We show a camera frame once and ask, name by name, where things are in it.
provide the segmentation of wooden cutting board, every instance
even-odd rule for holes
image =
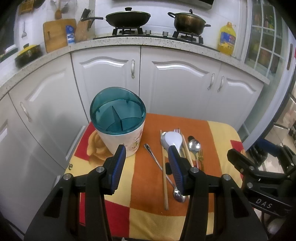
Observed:
[[[75,32],[76,20],[74,18],[59,19],[43,24],[44,43],[47,53],[68,45],[66,25],[71,25]]]

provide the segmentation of cooking oil bottle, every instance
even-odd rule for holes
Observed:
[[[234,49],[235,39],[237,35],[232,28],[231,22],[220,29],[220,39],[218,43],[218,50],[221,53],[231,55]]]

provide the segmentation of tablecloth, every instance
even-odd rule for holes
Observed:
[[[227,151],[244,152],[240,138],[231,126],[223,123],[181,117],[147,114],[138,151],[126,158],[118,189],[105,196],[107,218],[112,236],[145,240],[179,240],[188,199],[179,203],[173,198],[173,187],[167,181],[169,210],[164,210],[162,172],[144,148],[148,143],[162,162],[160,130],[179,128],[185,138],[199,140],[204,152],[205,173],[220,177],[230,174],[240,187],[240,173],[227,160]],[[87,174],[112,156],[92,123],[89,124],[70,159],[65,173]],[[79,221],[85,225],[84,194],[81,194]],[[209,194],[207,234],[213,232],[213,194]]]

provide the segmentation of gold fork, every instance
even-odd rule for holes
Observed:
[[[197,159],[200,161],[200,167],[201,167],[201,170],[204,172],[205,169],[204,169],[204,166],[203,166],[203,149],[201,148],[200,151],[198,152],[198,156],[197,156]]]

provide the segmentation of cabinet handle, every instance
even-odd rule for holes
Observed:
[[[211,83],[210,83],[209,87],[207,88],[208,90],[211,89],[211,87],[212,87],[212,85],[213,85],[213,83],[214,83],[214,78],[215,78],[215,73],[212,73]]]
[[[221,90],[221,88],[222,88],[222,86],[223,86],[223,83],[224,83],[224,76],[222,76],[220,87],[217,89],[217,92],[218,92],[218,93],[220,92],[220,90]]]
[[[28,118],[28,121],[31,122],[32,119],[27,111],[27,109],[24,107],[24,104],[22,102],[20,102],[20,107],[22,107],[22,110],[24,111],[24,113],[26,114],[27,118]]]
[[[131,60],[131,77],[134,79],[135,78],[135,60]]]

